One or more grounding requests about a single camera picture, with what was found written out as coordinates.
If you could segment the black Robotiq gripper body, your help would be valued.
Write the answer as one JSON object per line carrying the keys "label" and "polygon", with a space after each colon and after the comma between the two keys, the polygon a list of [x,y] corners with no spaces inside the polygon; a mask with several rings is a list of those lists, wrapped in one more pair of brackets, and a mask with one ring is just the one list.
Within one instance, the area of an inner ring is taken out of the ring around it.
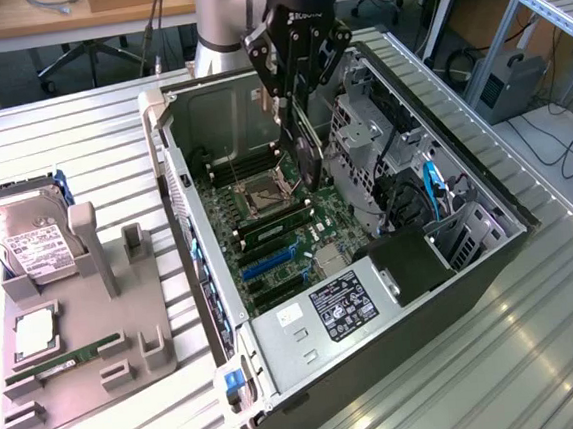
{"label": "black Robotiq gripper body", "polygon": [[298,40],[309,26],[328,28],[337,19],[336,0],[266,0],[267,20],[278,20],[285,33],[281,52],[287,73],[297,72]]}

